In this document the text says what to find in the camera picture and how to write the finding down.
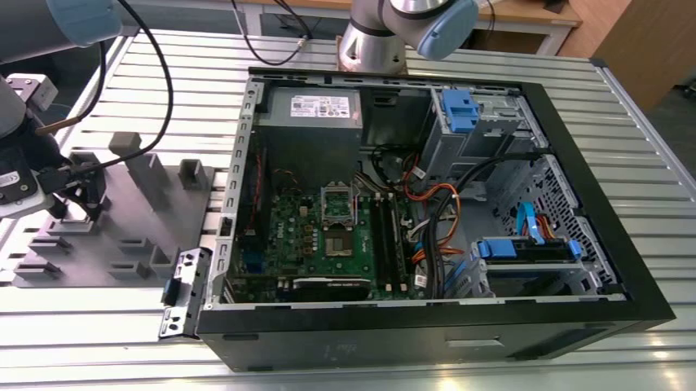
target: metal bracket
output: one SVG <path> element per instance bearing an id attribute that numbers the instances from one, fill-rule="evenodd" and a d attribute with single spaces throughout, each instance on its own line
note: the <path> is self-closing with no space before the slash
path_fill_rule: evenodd
<path id="1" fill-rule="evenodd" d="M 200 247 L 178 254 L 172 278 L 164 285 L 158 338 L 184 336 L 197 339 L 196 322 L 202 301 L 206 268 L 212 251 Z"/>

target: ram slot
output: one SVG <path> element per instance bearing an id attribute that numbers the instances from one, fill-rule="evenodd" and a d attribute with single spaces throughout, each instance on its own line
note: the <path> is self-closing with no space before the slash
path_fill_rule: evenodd
<path id="1" fill-rule="evenodd" d="M 388 208 L 391 212 L 391 231 L 394 237 L 394 245 L 395 245 L 395 266 L 398 273 L 399 284 L 395 286 L 395 290 L 406 291 L 406 262 L 404 262 L 404 253 L 403 253 L 403 242 L 400 240 L 400 215 L 399 215 L 399 205 L 395 202 L 395 197 L 390 195 L 388 198 Z"/>
<path id="2" fill-rule="evenodd" d="M 381 237 L 383 237 L 383 251 L 384 261 L 388 268 L 388 281 L 387 291 L 396 291 L 400 285 L 399 267 L 396 261 L 396 247 L 394 238 L 394 219 L 391 215 L 391 208 L 388 202 L 379 203 L 379 209 L 381 211 Z"/>
<path id="3" fill-rule="evenodd" d="M 376 286 L 384 289 L 387 284 L 387 265 L 383 255 L 383 232 L 381 232 L 381 213 L 379 210 L 379 199 L 373 198 L 369 202 L 369 228 L 371 242 L 373 250 L 373 270 L 376 272 Z"/>

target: power cable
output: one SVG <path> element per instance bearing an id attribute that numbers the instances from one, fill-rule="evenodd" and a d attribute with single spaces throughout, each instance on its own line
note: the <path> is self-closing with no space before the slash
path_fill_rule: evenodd
<path id="1" fill-rule="evenodd" d="M 253 57 L 263 64 L 265 64 L 265 65 L 268 65 L 271 67 L 279 67 L 280 65 L 284 65 L 285 63 L 288 63 L 295 58 L 296 54 L 299 53 L 301 47 L 304 46 L 304 43 L 307 42 L 307 39 L 312 38 L 312 31 L 309 30 L 309 28 L 304 24 L 304 20 L 301 20 L 301 18 L 295 14 L 295 12 L 292 11 L 292 9 L 289 8 L 289 6 L 287 5 L 287 3 L 283 0 L 273 0 L 275 3 L 295 17 L 296 23 L 299 23 L 299 25 L 301 26 L 301 29 L 304 30 L 304 36 L 297 41 L 296 48 L 292 51 L 292 53 L 289 53 L 289 55 L 288 55 L 288 57 L 285 59 L 281 59 L 280 61 L 267 60 L 263 57 L 260 57 L 260 55 L 256 52 L 253 46 L 251 45 L 251 41 L 248 40 L 247 32 L 243 29 L 241 20 L 239 19 L 239 9 L 236 8 L 236 0 L 229 0 L 229 1 L 231 1 L 231 10 L 232 10 L 232 12 L 235 14 L 236 26 L 239 28 L 239 32 L 241 33 L 241 38 L 243 38 L 244 42 L 247 42 L 248 51 L 251 52 Z"/>
<path id="2" fill-rule="evenodd" d="M 488 21 L 488 33 L 486 34 L 486 45 L 488 44 L 488 41 L 490 41 L 490 36 L 492 35 L 492 31 L 495 30 L 495 7 L 492 7 L 492 3 L 490 2 L 490 0 L 486 0 L 486 2 L 488 3 L 488 7 L 490 7 L 490 21 Z"/>
<path id="3" fill-rule="evenodd" d="M 148 25 L 144 23 L 142 19 L 132 9 L 130 5 L 125 0 L 117 0 L 122 8 L 125 9 L 125 12 L 130 15 L 132 19 L 136 21 L 137 26 L 144 32 L 144 35 L 146 35 L 149 39 L 149 44 L 152 45 L 152 48 L 154 49 L 156 57 L 160 61 L 161 71 L 164 72 L 164 82 L 166 83 L 166 112 L 164 114 L 164 121 L 161 122 L 160 131 L 156 134 L 154 140 L 148 144 L 146 147 L 138 149 L 133 153 L 129 153 L 125 156 L 121 156 L 113 160 L 106 161 L 105 163 L 100 163 L 98 165 L 88 166 L 82 169 L 76 170 L 76 174 L 86 174 L 90 172 L 97 171 L 98 169 L 105 169 L 106 167 L 110 167 L 112 165 L 117 165 L 120 162 L 126 161 L 129 159 L 133 159 L 154 148 L 156 144 L 160 142 L 161 137 L 164 137 L 164 134 L 166 132 L 166 127 L 169 126 L 169 121 L 172 120 L 172 111 L 173 111 L 173 85 L 172 85 L 172 75 L 169 74 L 169 68 L 166 66 L 166 61 L 164 60 L 164 54 L 161 53 L 160 44 L 156 42 L 154 35 L 152 35 L 152 32 L 149 31 Z"/>

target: power supply label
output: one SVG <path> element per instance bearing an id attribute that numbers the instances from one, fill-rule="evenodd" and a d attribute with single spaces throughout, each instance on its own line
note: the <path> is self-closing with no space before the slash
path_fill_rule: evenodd
<path id="1" fill-rule="evenodd" d="M 349 118 L 348 97 L 295 95 L 289 105 L 289 116 Z"/>

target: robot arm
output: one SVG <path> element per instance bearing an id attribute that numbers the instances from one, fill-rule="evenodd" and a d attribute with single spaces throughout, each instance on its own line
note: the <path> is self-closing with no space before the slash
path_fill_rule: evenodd
<path id="1" fill-rule="evenodd" d="M 2 0 L 0 64 L 88 47 L 114 37 L 120 27 L 110 0 Z M 38 108 L 26 106 L 18 91 L 0 77 L 0 218 L 41 209 L 60 217 L 64 205 L 53 192 L 74 200 L 88 214 L 97 213 L 90 208 L 102 190 L 100 173 L 72 176 L 73 165 L 53 137 L 35 134 L 44 125 L 31 112 Z"/>
<path id="2" fill-rule="evenodd" d="M 426 59 L 443 59 L 468 37 L 474 0 L 353 0 L 339 60 L 351 72 L 398 73 L 407 43 Z"/>

